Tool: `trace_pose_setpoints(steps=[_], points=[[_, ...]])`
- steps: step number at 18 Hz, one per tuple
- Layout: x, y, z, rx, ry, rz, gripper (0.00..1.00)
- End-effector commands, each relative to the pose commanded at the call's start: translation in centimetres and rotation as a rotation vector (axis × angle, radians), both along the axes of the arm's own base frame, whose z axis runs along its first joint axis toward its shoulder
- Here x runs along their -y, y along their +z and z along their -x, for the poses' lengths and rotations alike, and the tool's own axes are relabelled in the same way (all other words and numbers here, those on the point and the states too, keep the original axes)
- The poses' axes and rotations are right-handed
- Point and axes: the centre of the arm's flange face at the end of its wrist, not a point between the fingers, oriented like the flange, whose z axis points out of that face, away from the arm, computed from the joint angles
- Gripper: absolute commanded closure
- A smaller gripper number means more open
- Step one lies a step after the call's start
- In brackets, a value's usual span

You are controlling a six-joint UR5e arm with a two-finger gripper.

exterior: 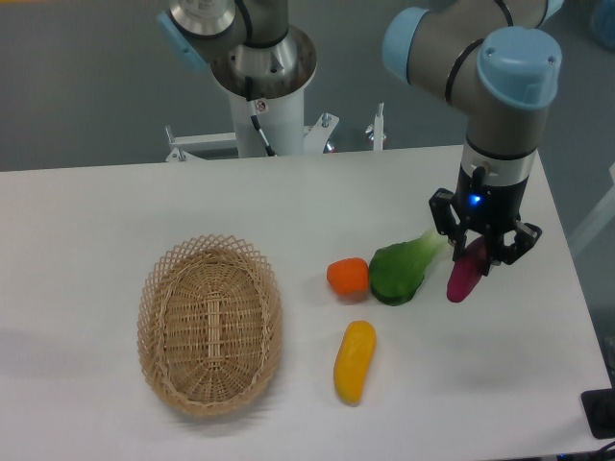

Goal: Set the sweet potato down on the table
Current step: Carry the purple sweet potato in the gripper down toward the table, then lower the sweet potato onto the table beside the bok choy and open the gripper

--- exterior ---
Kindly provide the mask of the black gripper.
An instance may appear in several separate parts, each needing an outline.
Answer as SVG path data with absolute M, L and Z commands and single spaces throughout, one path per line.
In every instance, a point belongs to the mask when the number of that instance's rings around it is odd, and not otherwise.
M 431 215 L 437 232 L 453 247 L 453 261 L 465 253 L 467 224 L 470 230 L 483 233 L 486 262 L 482 274 L 486 277 L 492 266 L 512 265 L 533 249 L 542 229 L 518 221 L 528 180 L 507 186 L 485 183 L 476 192 L 471 188 L 471 177 L 460 168 L 455 193 L 445 188 L 434 192 L 429 199 Z M 504 237 L 509 231 L 514 238 L 507 245 Z

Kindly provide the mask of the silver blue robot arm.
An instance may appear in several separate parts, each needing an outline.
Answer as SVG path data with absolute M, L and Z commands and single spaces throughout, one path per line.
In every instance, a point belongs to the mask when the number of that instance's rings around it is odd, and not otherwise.
M 385 31 L 385 68 L 468 118 L 456 188 L 430 199 L 455 256 L 468 231 L 483 237 L 488 266 L 516 262 L 541 236 L 519 210 L 558 90 L 561 50 L 541 25 L 559 7 L 458 1 L 443 12 L 406 9 Z M 286 2 L 172 1 L 158 23 L 184 63 L 209 68 L 226 91 L 242 157 L 322 152 L 304 126 L 316 53 L 290 24 Z

